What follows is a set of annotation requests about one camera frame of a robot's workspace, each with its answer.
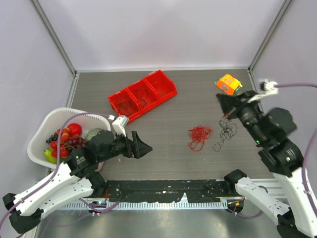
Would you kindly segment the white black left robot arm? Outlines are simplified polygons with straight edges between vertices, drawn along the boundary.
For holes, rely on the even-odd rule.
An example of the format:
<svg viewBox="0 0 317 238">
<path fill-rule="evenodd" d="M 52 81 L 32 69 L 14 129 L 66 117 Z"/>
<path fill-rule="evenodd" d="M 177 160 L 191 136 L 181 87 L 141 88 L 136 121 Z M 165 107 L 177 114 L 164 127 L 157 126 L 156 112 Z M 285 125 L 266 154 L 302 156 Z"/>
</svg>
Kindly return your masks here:
<svg viewBox="0 0 317 238">
<path fill-rule="evenodd" d="M 8 193 L 2 198 L 12 227 L 18 234 L 26 233 L 72 200 L 102 197 L 106 182 L 97 172 L 99 163 L 119 155 L 140 159 L 151 151 L 152 147 L 136 131 L 132 132 L 132 139 L 107 130 L 98 132 L 85 146 L 75 149 L 52 174 L 22 193 Z"/>
</svg>

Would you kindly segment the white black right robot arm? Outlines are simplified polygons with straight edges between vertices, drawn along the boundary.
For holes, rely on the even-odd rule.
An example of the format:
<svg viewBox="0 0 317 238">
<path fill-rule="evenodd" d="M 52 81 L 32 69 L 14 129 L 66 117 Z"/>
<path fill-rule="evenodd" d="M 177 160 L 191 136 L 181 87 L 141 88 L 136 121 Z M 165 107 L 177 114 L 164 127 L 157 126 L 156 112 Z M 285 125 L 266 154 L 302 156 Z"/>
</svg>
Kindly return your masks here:
<svg viewBox="0 0 317 238">
<path fill-rule="evenodd" d="M 246 197 L 276 225 L 283 238 L 315 238 L 317 213 L 311 207 L 307 178 L 302 177 L 304 156 L 288 135 L 296 130 L 290 112 L 272 108 L 264 113 L 259 108 L 260 94 L 247 91 L 238 96 L 217 94 L 226 119 L 238 119 L 261 150 L 261 161 L 280 184 L 288 204 L 281 203 L 256 186 L 241 170 L 224 177 L 224 191 L 230 196 Z"/>
</svg>

